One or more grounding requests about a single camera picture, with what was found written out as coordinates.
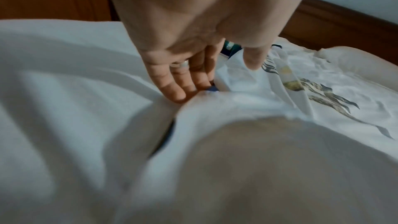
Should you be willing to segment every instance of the skin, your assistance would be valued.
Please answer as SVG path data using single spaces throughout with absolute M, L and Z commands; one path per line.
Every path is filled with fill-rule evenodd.
M 249 69 L 261 67 L 301 0 L 113 0 L 154 84 L 185 102 L 211 86 L 224 40 L 244 48 Z M 189 61 L 189 67 L 170 63 Z

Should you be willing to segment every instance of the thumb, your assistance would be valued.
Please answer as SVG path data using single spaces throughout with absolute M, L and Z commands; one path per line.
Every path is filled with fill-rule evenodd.
M 243 61 L 246 67 L 251 70 L 261 68 L 261 65 L 267 57 L 269 48 L 268 45 L 261 47 L 245 47 L 243 49 Z

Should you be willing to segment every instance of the hand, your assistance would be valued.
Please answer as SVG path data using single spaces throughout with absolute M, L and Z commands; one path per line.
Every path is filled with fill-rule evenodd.
M 301 0 L 113 0 L 149 76 L 174 102 L 211 86 L 224 39 L 261 67 Z M 189 61 L 189 67 L 170 68 Z

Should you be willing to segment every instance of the white fabric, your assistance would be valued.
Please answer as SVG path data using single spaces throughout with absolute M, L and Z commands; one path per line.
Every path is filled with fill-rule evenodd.
M 277 43 L 284 49 L 270 59 L 279 75 L 249 71 L 240 52 L 216 76 L 220 90 L 236 93 L 195 97 L 178 112 L 170 143 L 146 162 L 180 106 L 150 82 L 121 23 L 1 21 L 0 222 L 117 222 L 167 204 L 195 143 L 243 119 L 315 121 L 397 157 L 396 92 L 328 63 L 326 50 L 319 58 Z M 355 102 L 351 114 L 368 124 L 284 87 L 299 78 Z

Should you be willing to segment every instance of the ring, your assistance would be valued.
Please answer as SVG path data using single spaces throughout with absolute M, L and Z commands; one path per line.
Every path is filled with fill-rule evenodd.
M 187 66 L 189 66 L 188 60 L 186 60 L 182 63 L 173 62 L 170 64 L 171 68 L 183 68 L 183 67 L 187 67 Z

